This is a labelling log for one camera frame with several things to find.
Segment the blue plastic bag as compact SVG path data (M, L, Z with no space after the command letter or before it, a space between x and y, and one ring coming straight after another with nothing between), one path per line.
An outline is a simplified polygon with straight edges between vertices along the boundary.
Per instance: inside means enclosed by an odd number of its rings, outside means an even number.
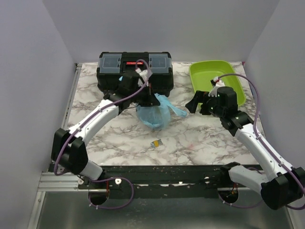
M136 115L138 119L147 127L154 130L165 129L171 121L171 113L176 116L185 118L187 112L172 105L165 95L155 94L160 102L159 106L136 107Z

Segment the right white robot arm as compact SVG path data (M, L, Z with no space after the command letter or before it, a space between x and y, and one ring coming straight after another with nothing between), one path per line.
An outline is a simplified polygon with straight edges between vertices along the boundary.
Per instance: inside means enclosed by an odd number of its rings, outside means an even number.
M190 113L195 113L201 104L202 115L213 115L222 126L236 137L253 155L264 174L252 171L236 162L222 167L220 183L230 187L241 184L260 194L265 204L277 210L301 199L305 194L305 171L285 161L267 141L258 134L250 116L238 109L237 95L231 87L219 87L215 96L196 91L186 104Z

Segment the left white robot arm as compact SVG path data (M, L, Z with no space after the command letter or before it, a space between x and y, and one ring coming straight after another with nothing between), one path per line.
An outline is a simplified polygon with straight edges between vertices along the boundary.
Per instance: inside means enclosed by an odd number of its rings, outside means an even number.
M68 130L59 128L55 132L51 152L55 175L71 172L89 178L94 188L105 185L103 169L88 158L86 146L102 127L131 103L144 107L160 105L149 86L151 75L151 70L142 71L139 68L124 73L117 88L105 94L89 115Z

